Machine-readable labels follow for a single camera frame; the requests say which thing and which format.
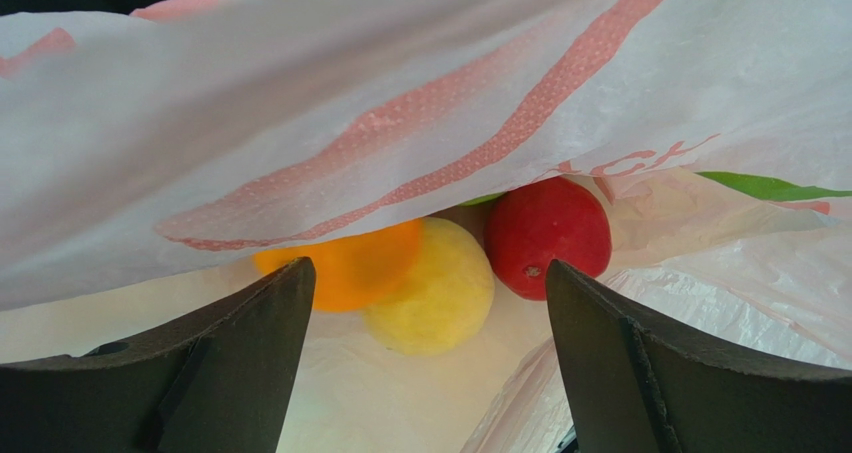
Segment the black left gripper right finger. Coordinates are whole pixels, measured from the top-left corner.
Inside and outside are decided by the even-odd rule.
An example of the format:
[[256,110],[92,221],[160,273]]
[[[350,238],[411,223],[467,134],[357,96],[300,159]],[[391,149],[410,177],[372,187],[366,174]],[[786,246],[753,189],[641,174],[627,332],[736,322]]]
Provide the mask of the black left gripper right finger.
[[704,333],[553,261],[547,306],[583,452],[847,452],[851,374]]

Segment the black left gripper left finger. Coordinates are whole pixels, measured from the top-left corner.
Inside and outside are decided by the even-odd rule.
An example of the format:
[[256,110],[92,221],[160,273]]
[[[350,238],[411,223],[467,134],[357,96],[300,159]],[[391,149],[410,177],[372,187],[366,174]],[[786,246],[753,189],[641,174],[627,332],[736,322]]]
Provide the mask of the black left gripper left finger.
[[299,259],[159,327],[1,368],[5,452],[273,452],[311,315]]

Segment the orange fruit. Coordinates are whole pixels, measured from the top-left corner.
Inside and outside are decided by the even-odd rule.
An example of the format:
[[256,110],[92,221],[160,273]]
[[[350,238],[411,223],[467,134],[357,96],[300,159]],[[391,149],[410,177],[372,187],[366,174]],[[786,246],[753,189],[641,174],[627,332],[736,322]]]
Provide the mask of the orange fruit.
[[363,309],[393,293],[416,263],[423,237],[421,219],[323,243],[271,249],[252,256],[270,274],[307,257],[316,271],[313,308],[341,313]]

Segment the red pomegranate fruit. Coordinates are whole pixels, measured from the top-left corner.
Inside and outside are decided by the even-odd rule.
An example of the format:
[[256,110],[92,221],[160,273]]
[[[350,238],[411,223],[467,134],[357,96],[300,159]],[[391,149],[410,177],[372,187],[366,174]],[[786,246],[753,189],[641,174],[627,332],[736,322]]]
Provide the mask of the red pomegranate fruit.
[[486,220],[483,239],[498,279],[532,301],[546,299],[546,273],[553,260],[596,278],[609,266],[613,251],[602,204],[587,189],[561,177],[500,197]]

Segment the yellow peach fruit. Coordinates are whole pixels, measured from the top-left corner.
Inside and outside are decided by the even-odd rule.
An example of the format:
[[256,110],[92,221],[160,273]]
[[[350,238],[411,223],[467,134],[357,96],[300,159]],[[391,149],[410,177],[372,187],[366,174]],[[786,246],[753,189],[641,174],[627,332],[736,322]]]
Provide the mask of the yellow peach fruit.
[[385,348],[434,356],[475,336],[494,296],[494,275],[475,237],[449,220],[427,217],[417,263],[395,293],[364,310],[363,319]]

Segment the pink printed plastic bag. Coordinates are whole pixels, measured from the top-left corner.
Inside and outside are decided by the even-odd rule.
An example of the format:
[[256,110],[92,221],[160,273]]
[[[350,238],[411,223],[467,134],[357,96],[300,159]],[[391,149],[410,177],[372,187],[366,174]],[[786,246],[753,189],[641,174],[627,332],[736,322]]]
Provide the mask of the pink printed plastic bag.
[[80,355],[334,239],[577,167],[608,281],[851,364],[851,0],[164,0],[1,15],[1,359]]

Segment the green star fruit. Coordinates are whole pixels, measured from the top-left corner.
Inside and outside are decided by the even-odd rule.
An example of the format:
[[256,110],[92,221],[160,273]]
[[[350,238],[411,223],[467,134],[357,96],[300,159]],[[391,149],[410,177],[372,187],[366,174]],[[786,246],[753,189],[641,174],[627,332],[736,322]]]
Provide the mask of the green star fruit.
[[483,195],[483,196],[462,202],[462,203],[459,204],[459,206],[470,207],[470,206],[475,206],[475,205],[487,203],[487,202],[496,200],[497,198],[500,198],[504,194],[505,194],[505,192],[498,192],[498,193]]

